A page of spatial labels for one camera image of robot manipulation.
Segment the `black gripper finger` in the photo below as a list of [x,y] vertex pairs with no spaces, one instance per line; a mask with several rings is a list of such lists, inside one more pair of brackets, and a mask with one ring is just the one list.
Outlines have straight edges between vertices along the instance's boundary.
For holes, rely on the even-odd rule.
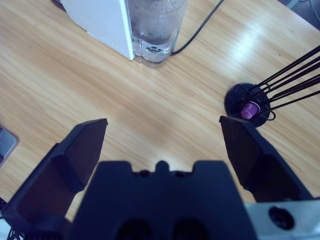
[[108,122],[77,124],[40,161],[2,211],[12,227],[65,227],[66,213],[100,158]]
[[313,196],[277,150],[245,120],[219,118],[228,159],[256,202],[307,201]]

